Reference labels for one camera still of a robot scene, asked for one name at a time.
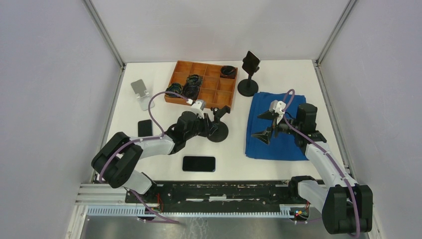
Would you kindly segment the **black phone stand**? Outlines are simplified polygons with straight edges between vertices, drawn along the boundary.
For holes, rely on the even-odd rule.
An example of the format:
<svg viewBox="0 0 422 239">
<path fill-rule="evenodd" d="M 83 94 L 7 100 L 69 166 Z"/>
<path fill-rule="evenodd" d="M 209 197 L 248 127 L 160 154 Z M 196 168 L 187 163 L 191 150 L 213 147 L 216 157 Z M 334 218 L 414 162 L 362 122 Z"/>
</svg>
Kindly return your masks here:
<svg viewBox="0 0 422 239">
<path fill-rule="evenodd" d="M 253 75 L 248 75 L 247 79 L 243 79 L 238 83 L 238 92 L 245 97 L 252 97 L 258 92 L 258 84 L 252 80 Z"/>
<path fill-rule="evenodd" d="M 225 114 L 229 114 L 231 109 L 229 106 L 224 106 L 222 108 L 211 108 L 213 114 L 213 121 L 209 124 L 210 133 L 207 136 L 207 139 L 211 142 L 222 142 L 228 137 L 228 127 L 221 121 L 221 118 Z"/>
</svg>

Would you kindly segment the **blue cloth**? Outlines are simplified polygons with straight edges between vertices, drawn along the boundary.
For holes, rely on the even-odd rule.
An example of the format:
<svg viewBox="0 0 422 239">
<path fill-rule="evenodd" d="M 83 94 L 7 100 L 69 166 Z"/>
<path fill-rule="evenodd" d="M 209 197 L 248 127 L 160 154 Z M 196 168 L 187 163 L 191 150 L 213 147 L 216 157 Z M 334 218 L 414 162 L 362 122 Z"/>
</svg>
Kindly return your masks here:
<svg viewBox="0 0 422 239">
<path fill-rule="evenodd" d="M 258 115 L 267 111 L 274 100 L 283 100 L 284 95 L 259 92 L 253 96 L 245 140 L 245 154 L 247 157 L 283 161 L 303 161 L 307 159 L 295 145 L 295 139 L 292 135 L 281 133 L 278 137 L 273 137 L 270 144 L 265 144 L 251 136 L 253 133 L 261 132 L 271 125 L 269 120 L 259 119 Z"/>
</svg>

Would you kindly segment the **black phone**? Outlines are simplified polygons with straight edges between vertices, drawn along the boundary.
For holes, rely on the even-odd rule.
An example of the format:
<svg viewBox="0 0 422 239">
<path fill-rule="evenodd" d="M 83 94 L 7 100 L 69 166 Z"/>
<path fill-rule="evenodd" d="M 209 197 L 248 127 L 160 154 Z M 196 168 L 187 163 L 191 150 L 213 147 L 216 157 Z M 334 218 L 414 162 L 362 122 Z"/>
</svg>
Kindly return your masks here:
<svg viewBox="0 0 422 239">
<path fill-rule="evenodd" d="M 215 157 L 213 156 L 184 156 L 182 170 L 185 172 L 214 172 Z"/>
<path fill-rule="evenodd" d="M 260 59 L 251 51 L 247 52 L 242 62 L 242 69 L 248 75 L 254 75 L 259 70 Z"/>
</svg>

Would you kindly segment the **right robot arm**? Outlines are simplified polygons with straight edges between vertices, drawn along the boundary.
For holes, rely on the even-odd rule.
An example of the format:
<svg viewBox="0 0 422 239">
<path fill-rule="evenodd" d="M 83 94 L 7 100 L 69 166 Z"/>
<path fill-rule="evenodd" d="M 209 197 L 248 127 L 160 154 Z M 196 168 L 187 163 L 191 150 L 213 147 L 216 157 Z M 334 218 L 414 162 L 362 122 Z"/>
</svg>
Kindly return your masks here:
<svg viewBox="0 0 422 239">
<path fill-rule="evenodd" d="M 320 213 L 329 234 L 350 234 L 358 237 L 372 230 L 373 193 L 369 186 L 360 185 L 332 156 L 329 145 L 316 127 L 317 107 L 303 103 L 298 105 L 297 115 L 286 118 L 286 104 L 273 101 L 269 110 L 258 118 L 270 120 L 266 130 L 252 134 L 254 138 L 269 144 L 272 137 L 284 133 L 292 135 L 296 146 L 313 164 L 321 176 L 320 186 L 311 176 L 292 177 L 287 195 L 291 202 L 306 200 Z"/>
</svg>

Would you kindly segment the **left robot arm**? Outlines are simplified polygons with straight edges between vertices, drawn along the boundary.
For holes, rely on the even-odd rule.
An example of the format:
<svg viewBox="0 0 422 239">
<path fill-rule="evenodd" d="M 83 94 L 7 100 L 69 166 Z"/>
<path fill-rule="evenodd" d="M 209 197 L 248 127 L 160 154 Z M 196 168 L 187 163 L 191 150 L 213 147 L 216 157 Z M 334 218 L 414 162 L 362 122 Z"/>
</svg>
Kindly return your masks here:
<svg viewBox="0 0 422 239">
<path fill-rule="evenodd" d="M 117 132 L 91 161 L 92 168 L 112 188 L 124 187 L 137 193 L 139 199 L 150 203 L 156 198 L 153 181 L 135 170 L 139 160 L 156 155 L 172 155 L 181 151 L 195 137 L 210 137 L 217 123 L 208 114 L 200 118 L 193 112 L 183 112 L 163 136 L 129 137 Z"/>
</svg>

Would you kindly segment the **black phone under left arm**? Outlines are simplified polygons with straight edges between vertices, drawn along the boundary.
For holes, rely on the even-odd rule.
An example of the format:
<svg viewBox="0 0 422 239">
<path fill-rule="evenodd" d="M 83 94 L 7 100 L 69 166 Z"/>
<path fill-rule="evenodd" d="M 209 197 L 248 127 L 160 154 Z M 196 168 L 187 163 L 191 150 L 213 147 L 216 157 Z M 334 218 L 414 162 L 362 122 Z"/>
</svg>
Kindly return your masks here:
<svg viewBox="0 0 422 239">
<path fill-rule="evenodd" d="M 140 120 L 137 123 L 137 135 L 138 137 L 147 137 L 153 135 L 152 120 Z"/>
</svg>

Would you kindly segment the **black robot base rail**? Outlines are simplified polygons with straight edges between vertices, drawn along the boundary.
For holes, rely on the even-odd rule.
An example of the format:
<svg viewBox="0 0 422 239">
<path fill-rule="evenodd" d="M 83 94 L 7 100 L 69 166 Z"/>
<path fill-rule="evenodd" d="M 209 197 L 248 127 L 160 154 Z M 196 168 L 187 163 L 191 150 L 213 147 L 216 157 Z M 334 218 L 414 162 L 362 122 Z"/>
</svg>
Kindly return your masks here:
<svg viewBox="0 0 422 239">
<path fill-rule="evenodd" d="M 289 180 L 156 181 L 141 198 L 163 203 L 164 213 L 266 213 L 306 204 Z"/>
</svg>

